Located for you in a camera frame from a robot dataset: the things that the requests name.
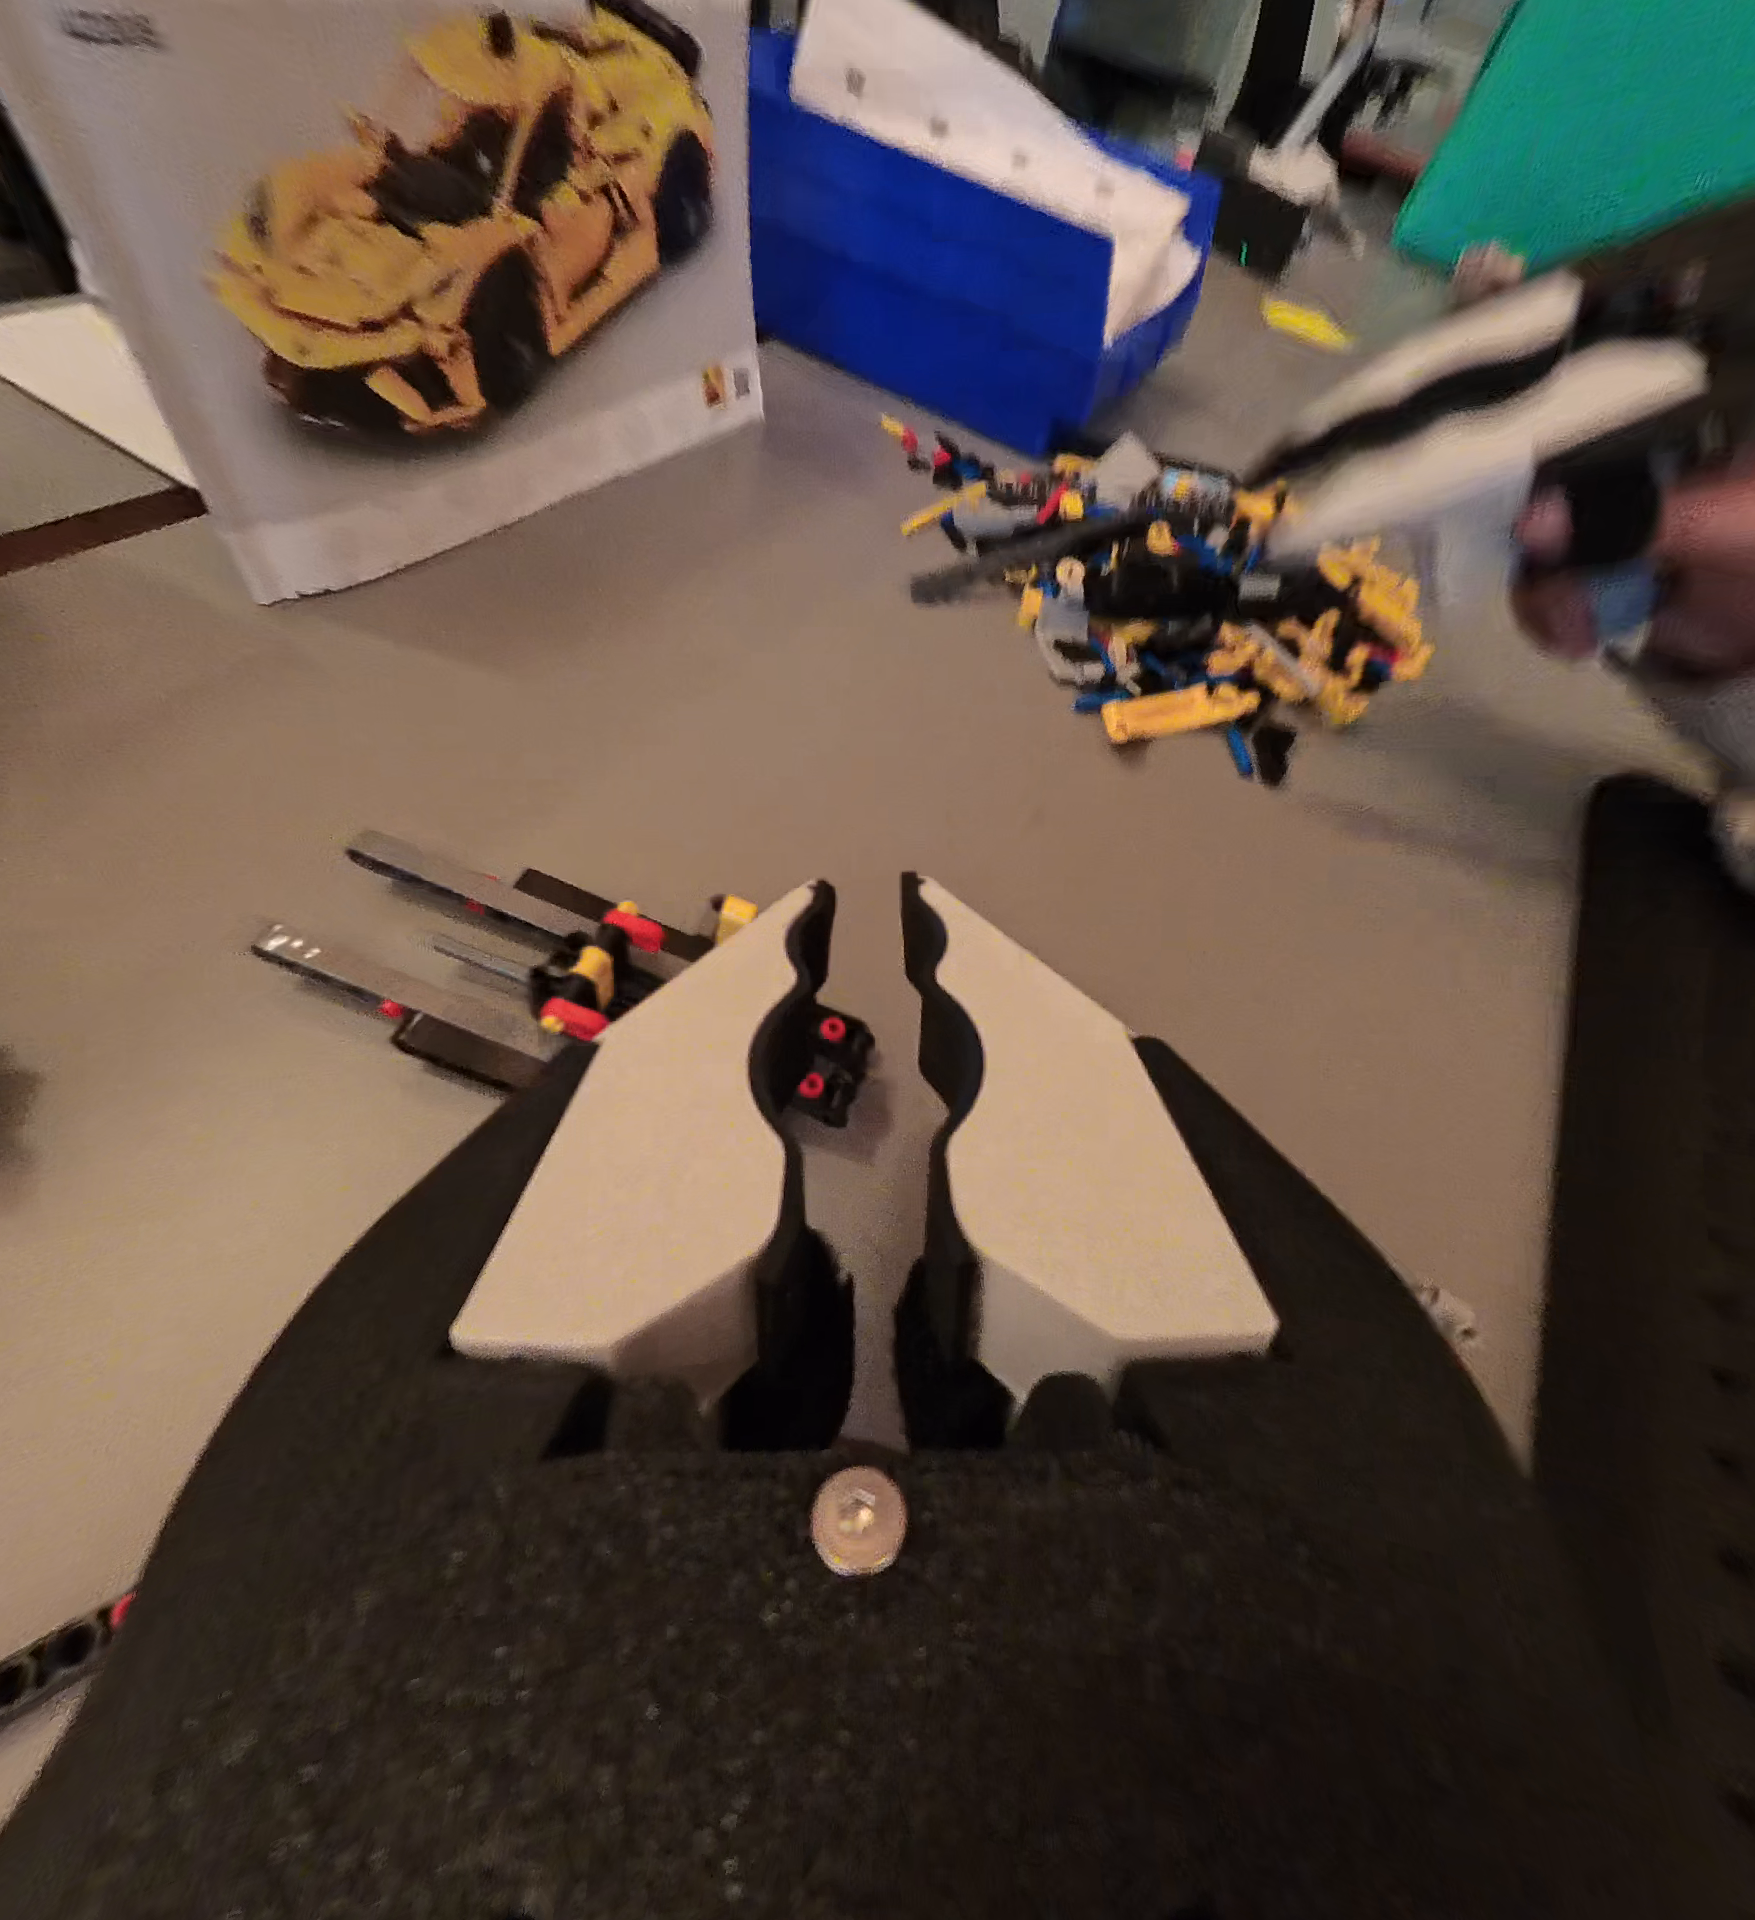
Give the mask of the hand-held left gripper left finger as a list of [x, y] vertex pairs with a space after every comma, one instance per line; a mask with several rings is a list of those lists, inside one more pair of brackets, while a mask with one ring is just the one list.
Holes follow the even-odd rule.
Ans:
[[450, 1330], [457, 1358], [672, 1380], [761, 1359], [761, 1286], [807, 1229], [785, 1122], [837, 897], [792, 888], [578, 1055], [581, 1076]]

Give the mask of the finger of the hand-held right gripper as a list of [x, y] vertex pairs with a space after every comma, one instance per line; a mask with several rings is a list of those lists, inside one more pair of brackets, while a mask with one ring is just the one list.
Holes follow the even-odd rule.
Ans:
[[1573, 349], [1496, 397], [1484, 375], [1430, 381], [1283, 459], [1266, 562], [1378, 539], [1425, 580], [1505, 580], [1517, 516], [1550, 465], [1680, 419], [1711, 387], [1704, 354], [1685, 342]]
[[1447, 313], [1314, 399], [1249, 476], [1310, 472], [1526, 392], [1573, 342], [1586, 298], [1580, 277], [1552, 273]]

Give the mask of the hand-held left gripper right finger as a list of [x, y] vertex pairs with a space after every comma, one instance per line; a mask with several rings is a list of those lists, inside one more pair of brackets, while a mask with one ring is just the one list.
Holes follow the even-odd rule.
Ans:
[[1052, 1380], [1263, 1359], [1280, 1315], [1129, 1026], [932, 878], [900, 880], [945, 1107], [898, 1303], [908, 1422], [1012, 1422]]

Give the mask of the toy brick chassis assembly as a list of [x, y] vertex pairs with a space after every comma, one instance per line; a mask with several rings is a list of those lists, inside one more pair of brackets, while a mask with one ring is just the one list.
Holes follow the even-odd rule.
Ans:
[[[761, 917], [755, 901], [719, 891], [695, 928], [678, 928], [636, 900], [537, 868], [507, 880], [380, 832], [361, 832], [344, 852], [397, 900], [441, 917], [424, 945], [457, 983], [403, 972], [284, 923], [261, 926], [250, 957], [376, 1017], [405, 1057], [486, 1092], [527, 1092], [557, 1061], [601, 1051], [617, 1022]], [[732, 1030], [678, 1014], [649, 1024], [657, 1032], [642, 1035], [634, 1055], [612, 1065], [619, 1120], [642, 1113], [661, 1133], [666, 1118], [716, 1118], [738, 1100], [753, 1107], [748, 1039], [736, 1070], [740, 1093], [725, 1096], [720, 1070], [699, 1067], [692, 1043], [735, 1039]], [[841, 1131], [876, 1063], [869, 1024], [810, 1007], [794, 1014], [794, 1041], [780, 1048], [794, 1050], [794, 1063], [770, 1070], [773, 1130], [797, 1115]]]

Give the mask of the grey desk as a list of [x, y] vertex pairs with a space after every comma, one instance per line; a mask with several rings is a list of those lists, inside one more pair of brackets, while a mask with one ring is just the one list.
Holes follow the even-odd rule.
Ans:
[[361, 830], [678, 924], [835, 883], [881, 1065], [808, 1186], [866, 1338], [921, 1232], [896, 894], [937, 878], [1461, 1300], [1530, 1451], [1580, 816], [1685, 756], [1480, 603], [1280, 792], [1206, 739], [1129, 762], [998, 601], [909, 603], [890, 403], [762, 373], [764, 424], [370, 589], [256, 607], [202, 520], [0, 580], [0, 1658], [140, 1574], [289, 1315], [490, 1112], [247, 953], [441, 976]]

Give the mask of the green felt bag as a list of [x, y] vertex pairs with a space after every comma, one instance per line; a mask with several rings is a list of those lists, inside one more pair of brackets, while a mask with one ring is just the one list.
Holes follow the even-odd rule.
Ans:
[[1394, 247], [1531, 269], [1755, 196], [1755, 2], [1526, 2], [1408, 191]]

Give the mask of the black box device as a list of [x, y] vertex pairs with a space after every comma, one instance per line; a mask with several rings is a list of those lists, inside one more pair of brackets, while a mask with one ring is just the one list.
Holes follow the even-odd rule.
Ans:
[[1213, 253], [1266, 285], [1289, 271], [1340, 193], [1335, 163], [1314, 132], [1261, 146], [1215, 128], [1200, 137], [1197, 169], [1218, 183]]

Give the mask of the white articulated lamp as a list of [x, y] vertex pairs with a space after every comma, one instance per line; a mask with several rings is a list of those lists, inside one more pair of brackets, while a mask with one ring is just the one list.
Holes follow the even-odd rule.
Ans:
[[1340, 37], [1322, 80], [1272, 142], [1254, 150], [1251, 173], [1281, 201], [1320, 210], [1337, 198], [1337, 168], [1322, 144], [1324, 123], [1369, 63], [1383, 2], [1341, 6]]

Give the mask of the pile of mixed toy bricks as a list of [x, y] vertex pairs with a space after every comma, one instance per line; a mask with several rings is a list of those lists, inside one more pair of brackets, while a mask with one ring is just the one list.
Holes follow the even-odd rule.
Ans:
[[1285, 484], [1247, 488], [1133, 436], [1010, 469], [908, 419], [881, 427], [939, 492], [900, 535], [954, 552], [911, 601], [1010, 596], [1052, 682], [1118, 751], [1213, 735], [1241, 781], [1281, 789], [1299, 732], [1355, 726], [1430, 665], [1420, 583], [1380, 541], [1272, 555]]

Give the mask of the white paper sheets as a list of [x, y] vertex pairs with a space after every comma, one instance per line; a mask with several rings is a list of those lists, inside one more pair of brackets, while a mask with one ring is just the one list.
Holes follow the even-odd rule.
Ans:
[[906, 2], [817, 2], [794, 40], [801, 109], [1081, 228], [1109, 247], [1105, 345], [1198, 279], [1184, 182], [1107, 153], [1012, 66]]

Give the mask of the blue plastic bin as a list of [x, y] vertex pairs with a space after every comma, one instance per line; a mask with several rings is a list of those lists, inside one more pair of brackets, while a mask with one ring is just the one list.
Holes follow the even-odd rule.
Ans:
[[1050, 454], [1129, 397], [1200, 300], [1223, 187], [1119, 142], [1170, 189], [1188, 260], [1170, 296], [1104, 342], [1107, 240], [801, 109], [797, 37], [755, 29], [748, 223], [759, 334], [960, 421]]

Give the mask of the grey instruction booklet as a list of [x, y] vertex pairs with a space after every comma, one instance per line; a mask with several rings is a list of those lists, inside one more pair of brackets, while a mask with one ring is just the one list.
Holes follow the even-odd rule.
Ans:
[[0, 2], [0, 100], [256, 601], [762, 418], [748, 26]]

